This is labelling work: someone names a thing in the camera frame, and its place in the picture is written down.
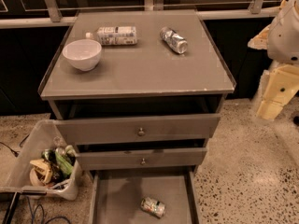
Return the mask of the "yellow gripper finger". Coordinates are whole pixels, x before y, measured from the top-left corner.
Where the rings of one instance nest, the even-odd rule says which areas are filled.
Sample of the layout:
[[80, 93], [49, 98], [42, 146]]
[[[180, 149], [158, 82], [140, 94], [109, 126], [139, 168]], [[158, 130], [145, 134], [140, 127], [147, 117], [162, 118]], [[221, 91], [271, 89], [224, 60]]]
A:
[[269, 73], [257, 116], [275, 119], [283, 107], [299, 92], [299, 67], [283, 64]]
[[254, 36], [248, 43], [248, 47], [251, 49], [267, 49], [268, 33], [270, 26], [264, 27], [260, 33]]

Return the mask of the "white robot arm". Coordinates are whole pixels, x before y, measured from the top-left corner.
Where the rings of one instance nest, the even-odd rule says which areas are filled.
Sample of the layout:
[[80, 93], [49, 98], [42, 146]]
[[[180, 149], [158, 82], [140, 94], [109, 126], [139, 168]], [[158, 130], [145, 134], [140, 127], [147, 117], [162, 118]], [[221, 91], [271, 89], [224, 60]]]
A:
[[299, 91], [299, 0], [283, 0], [279, 13], [249, 41], [248, 47], [265, 49], [273, 60], [256, 115], [275, 119]]

